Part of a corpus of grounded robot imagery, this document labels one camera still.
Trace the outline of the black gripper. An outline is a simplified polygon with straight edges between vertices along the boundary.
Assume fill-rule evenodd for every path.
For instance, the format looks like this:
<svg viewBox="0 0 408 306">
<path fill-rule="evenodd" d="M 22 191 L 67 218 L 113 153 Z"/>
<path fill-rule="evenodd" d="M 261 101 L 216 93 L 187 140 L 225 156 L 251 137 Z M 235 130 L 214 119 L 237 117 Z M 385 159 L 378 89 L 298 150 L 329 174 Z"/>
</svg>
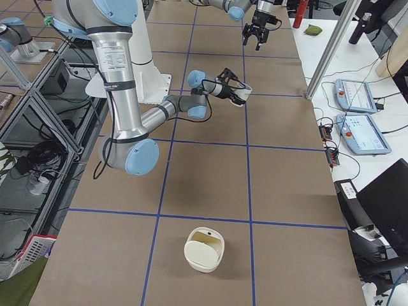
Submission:
<svg viewBox="0 0 408 306">
<path fill-rule="evenodd" d="M 237 107 L 243 107 L 247 100 L 235 96 L 233 89 L 246 89 L 247 85 L 239 80 L 233 80 L 231 87 L 228 85 L 221 85 L 221 91 L 219 93 L 220 99 L 229 99 L 231 103 Z"/>
<path fill-rule="evenodd" d="M 242 30 L 243 46 L 247 45 L 248 39 L 254 35 L 257 37 L 256 51 L 259 51 L 261 46 L 268 40 L 267 24 L 276 24 L 276 16 L 272 15 L 273 0 L 258 0 L 256 1 L 256 9 L 252 18 L 252 24 L 246 24 Z"/>
</svg>

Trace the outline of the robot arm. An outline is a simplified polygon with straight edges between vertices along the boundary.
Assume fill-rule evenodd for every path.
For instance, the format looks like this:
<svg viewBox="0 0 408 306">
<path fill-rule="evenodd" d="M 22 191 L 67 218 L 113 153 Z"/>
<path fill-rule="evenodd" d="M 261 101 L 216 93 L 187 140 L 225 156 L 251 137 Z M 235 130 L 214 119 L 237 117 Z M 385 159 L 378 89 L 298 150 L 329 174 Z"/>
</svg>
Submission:
<svg viewBox="0 0 408 306">
<path fill-rule="evenodd" d="M 250 24 L 246 24 L 242 30 L 243 46 L 247 45 L 248 39 L 255 36 L 257 39 L 256 51 L 268 40 L 269 32 L 276 31 L 282 20 L 272 14 L 275 1 L 250 1 L 250 0 L 203 0 L 189 1 L 195 6 L 212 6 L 228 14 L 235 22 L 242 21 L 247 11 L 255 6 L 254 15 Z"/>
<path fill-rule="evenodd" d="M 58 31 L 92 41 L 113 121 L 111 134 L 99 147 L 104 166 L 131 175 L 149 173 L 159 159 L 159 146 L 150 132 L 180 112 L 203 122 L 209 95 L 244 106 L 252 91 L 228 68 L 217 77 L 194 70 L 187 78 L 190 95 L 166 96 L 141 114 L 129 48 L 132 25 L 143 15 L 140 5 L 136 1 L 53 1 L 52 8 Z"/>
</svg>

